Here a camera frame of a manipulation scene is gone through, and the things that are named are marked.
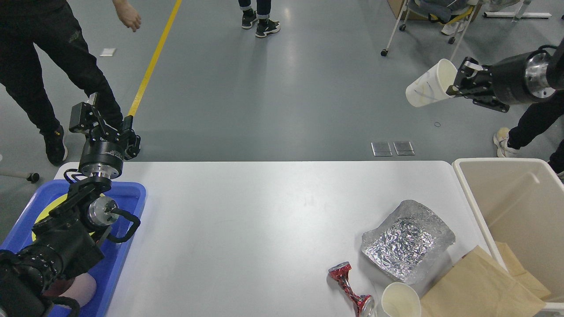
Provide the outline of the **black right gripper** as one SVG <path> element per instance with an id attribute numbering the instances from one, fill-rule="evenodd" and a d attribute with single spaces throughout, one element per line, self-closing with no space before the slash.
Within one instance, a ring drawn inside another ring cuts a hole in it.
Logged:
<path id="1" fill-rule="evenodd" d="M 477 106 L 502 113 L 513 105 L 538 103 L 540 98 L 530 92 L 526 78 L 529 60 L 538 54 L 528 52 L 492 65 L 481 65 L 478 60 L 466 57 L 446 94 L 474 98 L 472 102 Z"/>

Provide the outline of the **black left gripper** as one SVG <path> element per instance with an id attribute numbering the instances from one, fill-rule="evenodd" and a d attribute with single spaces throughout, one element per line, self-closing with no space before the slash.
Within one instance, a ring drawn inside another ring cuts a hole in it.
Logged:
<path id="1" fill-rule="evenodd" d="M 86 136 L 78 171 L 88 177 L 115 179 L 122 175 L 123 161 L 134 159 L 140 153 L 141 137 L 133 129 L 134 117 L 126 116 L 119 136 L 105 138 L 105 122 L 96 104 L 97 92 L 91 94 L 87 102 L 72 107 L 69 132 Z"/>

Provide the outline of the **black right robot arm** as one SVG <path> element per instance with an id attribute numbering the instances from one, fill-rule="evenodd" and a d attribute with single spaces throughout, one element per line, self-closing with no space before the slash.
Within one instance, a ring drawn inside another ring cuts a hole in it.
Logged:
<path id="1" fill-rule="evenodd" d="M 542 45 L 492 65 L 466 57 L 446 94 L 502 113 L 510 106 L 546 103 L 564 89 L 563 52 L 563 43 Z"/>

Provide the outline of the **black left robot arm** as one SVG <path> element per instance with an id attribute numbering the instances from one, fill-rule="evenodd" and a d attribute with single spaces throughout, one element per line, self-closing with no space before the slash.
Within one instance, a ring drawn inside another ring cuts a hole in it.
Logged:
<path id="1" fill-rule="evenodd" d="M 141 224 L 105 196 L 112 179 L 122 174 L 123 162 L 138 155 L 141 139 L 132 128 L 133 116 L 115 128 L 104 119 L 98 100 L 93 93 L 72 107 L 69 130 L 85 134 L 86 142 L 78 168 L 65 177 L 67 198 L 33 226 L 34 242 L 18 253 L 1 251 L 3 317 L 46 317 L 54 305 L 69 307 L 69 315 L 77 317 L 77 300 L 45 291 L 57 280 L 89 271 L 104 258 L 105 240 L 127 242 Z"/>

